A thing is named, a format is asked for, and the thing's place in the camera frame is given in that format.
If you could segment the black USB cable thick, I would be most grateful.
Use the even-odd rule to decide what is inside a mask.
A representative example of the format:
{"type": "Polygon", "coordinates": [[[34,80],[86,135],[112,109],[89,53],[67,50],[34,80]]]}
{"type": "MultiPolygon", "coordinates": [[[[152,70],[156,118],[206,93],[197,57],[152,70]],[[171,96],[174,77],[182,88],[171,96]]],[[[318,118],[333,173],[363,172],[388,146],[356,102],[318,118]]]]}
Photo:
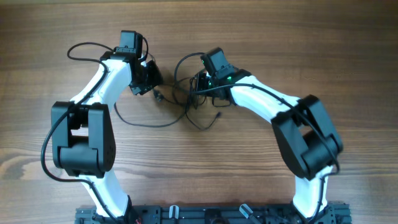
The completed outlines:
{"type": "Polygon", "coordinates": [[[190,94],[189,86],[185,88],[178,83],[162,84],[161,88],[153,88],[150,93],[154,97],[154,103],[161,109],[172,109],[169,115],[161,112],[158,117],[148,111],[149,114],[138,115],[138,120],[133,121],[133,111],[120,112],[118,102],[113,106],[116,116],[125,124],[142,128],[166,128],[186,118],[186,114],[194,103],[194,95],[190,94]]]}

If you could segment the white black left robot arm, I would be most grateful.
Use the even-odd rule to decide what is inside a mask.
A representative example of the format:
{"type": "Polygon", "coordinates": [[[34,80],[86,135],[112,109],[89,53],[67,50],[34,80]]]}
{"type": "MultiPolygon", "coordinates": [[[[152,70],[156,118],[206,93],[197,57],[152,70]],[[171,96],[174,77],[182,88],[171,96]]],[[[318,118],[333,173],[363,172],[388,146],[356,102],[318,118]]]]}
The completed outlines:
{"type": "Polygon", "coordinates": [[[125,88],[143,95],[162,83],[159,69],[148,61],[146,38],[133,30],[121,31],[120,43],[96,60],[99,69],[87,86],[70,101],[58,101],[51,109],[51,129],[40,156],[44,172],[45,150],[52,143],[55,167],[63,169],[68,182],[80,182],[95,202],[94,218],[100,223],[133,223],[139,217],[121,188],[113,164],[116,141],[110,112],[125,88]]]}

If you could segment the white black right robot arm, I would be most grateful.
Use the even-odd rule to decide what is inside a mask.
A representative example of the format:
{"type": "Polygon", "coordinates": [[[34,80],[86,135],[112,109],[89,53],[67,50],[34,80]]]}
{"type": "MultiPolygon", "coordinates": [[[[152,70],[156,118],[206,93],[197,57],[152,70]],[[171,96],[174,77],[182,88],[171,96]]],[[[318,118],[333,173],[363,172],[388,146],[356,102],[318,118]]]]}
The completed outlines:
{"type": "Polygon", "coordinates": [[[327,206],[326,187],[338,175],[343,141],[319,98],[283,94],[253,74],[230,64],[221,48],[200,55],[196,95],[214,96],[247,108],[271,124],[279,151],[295,176],[293,205],[309,223],[320,219],[327,206]]]}

